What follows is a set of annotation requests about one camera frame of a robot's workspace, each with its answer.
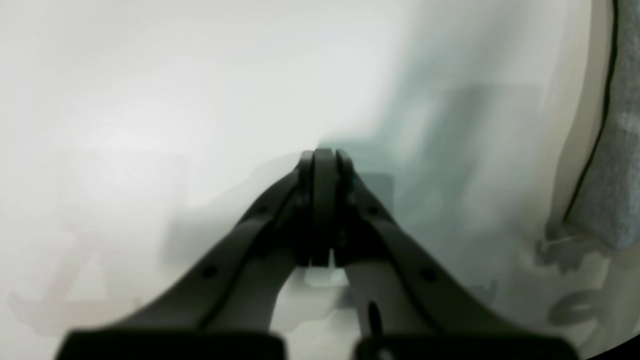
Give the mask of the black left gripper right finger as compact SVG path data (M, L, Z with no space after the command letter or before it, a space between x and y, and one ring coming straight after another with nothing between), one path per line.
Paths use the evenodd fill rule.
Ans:
M358 310L355 360L576 360L474 298L387 212L343 150L324 150L324 220Z

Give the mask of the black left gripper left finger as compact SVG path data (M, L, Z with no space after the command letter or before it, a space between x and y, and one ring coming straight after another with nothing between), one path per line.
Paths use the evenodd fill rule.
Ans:
M311 210L322 153L302 152L166 292L113 324L69 333L57 359L285 360L270 324L282 286L316 251Z

